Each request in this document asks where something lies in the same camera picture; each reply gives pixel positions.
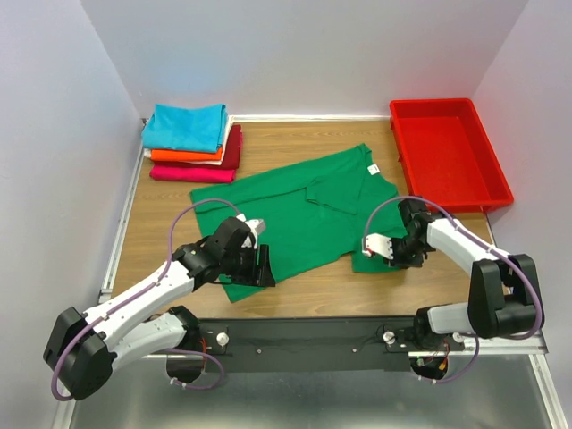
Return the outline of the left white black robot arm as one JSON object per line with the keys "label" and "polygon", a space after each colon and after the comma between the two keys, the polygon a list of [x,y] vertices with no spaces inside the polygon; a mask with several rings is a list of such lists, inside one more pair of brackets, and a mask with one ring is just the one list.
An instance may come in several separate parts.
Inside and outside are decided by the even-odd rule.
{"label": "left white black robot arm", "polygon": [[185,308],[154,318],[156,310],[220,276],[239,285],[273,287],[261,219],[231,216],[215,232],[177,249],[143,281],[95,307],[65,309],[56,319],[43,359],[52,369],[52,395],[84,400],[122,366],[157,351],[192,351],[198,320]]}

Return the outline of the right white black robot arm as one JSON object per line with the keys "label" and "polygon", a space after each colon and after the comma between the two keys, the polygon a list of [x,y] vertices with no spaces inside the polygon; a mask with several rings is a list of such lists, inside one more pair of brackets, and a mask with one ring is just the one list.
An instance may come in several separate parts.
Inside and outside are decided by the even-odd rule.
{"label": "right white black robot arm", "polygon": [[406,228],[402,238],[389,239],[389,265],[420,267],[428,254],[438,250],[468,275],[464,303],[424,307],[411,339],[420,349],[433,349],[444,334],[454,332],[482,339],[524,340],[544,324],[542,296],[534,260],[527,254],[510,254],[479,238],[460,220],[439,209],[432,213],[420,197],[397,197]]}

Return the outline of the green t shirt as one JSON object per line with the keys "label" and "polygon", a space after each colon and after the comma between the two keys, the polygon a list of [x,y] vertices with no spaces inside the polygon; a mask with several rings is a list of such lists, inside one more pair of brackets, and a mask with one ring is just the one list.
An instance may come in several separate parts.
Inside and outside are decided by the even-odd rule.
{"label": "green t shirt", "polygon": [[329,156],[191,191],[203,235],[212,234],[239,209],[263,219],[273,277],[298,274],[351,257],[355,273],[390,273],[380,257],[365,257],[365,231],[400,238],[405,228],[394,200],[397,187],[384,179],[371,149],[360,144]]}

